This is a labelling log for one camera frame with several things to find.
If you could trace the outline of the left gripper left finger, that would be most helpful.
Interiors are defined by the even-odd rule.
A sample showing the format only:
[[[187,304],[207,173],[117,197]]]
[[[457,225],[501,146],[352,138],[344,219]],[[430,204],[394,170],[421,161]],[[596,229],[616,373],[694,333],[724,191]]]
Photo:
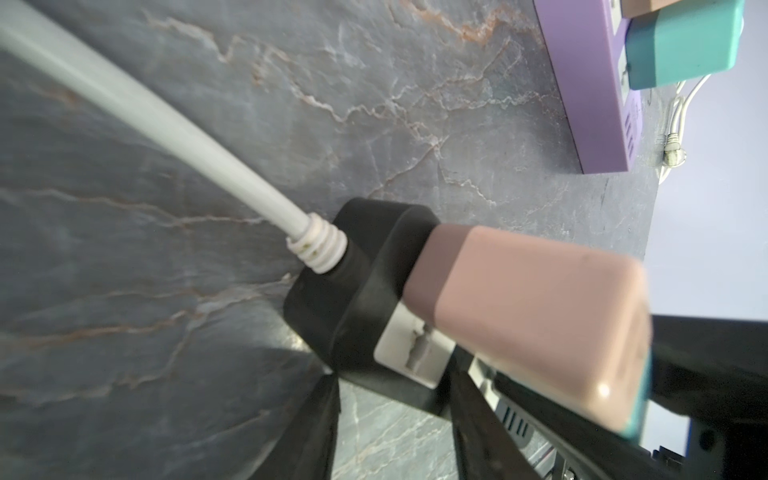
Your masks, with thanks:
[[[250,479],[331,479],[340,411],[338,377],[324,375]]]

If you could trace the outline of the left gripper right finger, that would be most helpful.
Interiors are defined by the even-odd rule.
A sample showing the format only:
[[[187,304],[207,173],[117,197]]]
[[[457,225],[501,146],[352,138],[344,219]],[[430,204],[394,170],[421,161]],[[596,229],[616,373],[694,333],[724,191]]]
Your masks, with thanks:
[[[523,450],[534,427],[518,411],[500,418],[459,362],[447,367],[449,406],[460,479],[539,479]]]

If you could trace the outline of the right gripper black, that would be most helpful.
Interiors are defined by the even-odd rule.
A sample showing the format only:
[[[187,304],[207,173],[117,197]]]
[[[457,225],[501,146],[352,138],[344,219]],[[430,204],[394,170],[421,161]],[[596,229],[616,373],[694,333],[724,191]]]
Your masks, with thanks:
[[[680,471],[524,388],[515,403],[587,479],[764,479],[767,325],[657,315],[651,398],[690,418]]]

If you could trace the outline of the black power strip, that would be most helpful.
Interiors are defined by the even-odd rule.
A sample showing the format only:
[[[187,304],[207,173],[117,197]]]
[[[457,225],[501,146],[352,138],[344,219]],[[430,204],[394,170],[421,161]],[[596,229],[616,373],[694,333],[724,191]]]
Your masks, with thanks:
[[[284,302],[284,318],[343,379],[427,414],[449,415],[448,370],[488,370],[402,303],[405,284],[430,233],[427,207],[365,198],[333,221],[311,214],[288,247],[306,265]]]

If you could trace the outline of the pink plug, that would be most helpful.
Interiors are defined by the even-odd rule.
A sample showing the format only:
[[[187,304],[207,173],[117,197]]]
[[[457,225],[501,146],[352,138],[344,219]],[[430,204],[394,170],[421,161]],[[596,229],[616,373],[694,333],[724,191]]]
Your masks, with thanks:
[[[651,12],[658,11],[679,0],[621,0],[622,16],[633,19]]]
[[[616,433],[653,327],[637,259],[484,226],[441,224],[405,306],[509,379]]]

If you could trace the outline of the purple power strip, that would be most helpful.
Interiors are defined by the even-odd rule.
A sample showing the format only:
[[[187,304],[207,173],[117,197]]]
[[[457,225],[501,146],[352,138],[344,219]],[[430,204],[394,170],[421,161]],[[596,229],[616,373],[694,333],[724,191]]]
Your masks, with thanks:
[[[629,87],[619,1],[536,0],[536,14],[585,174],[631,169],[643,129]]]

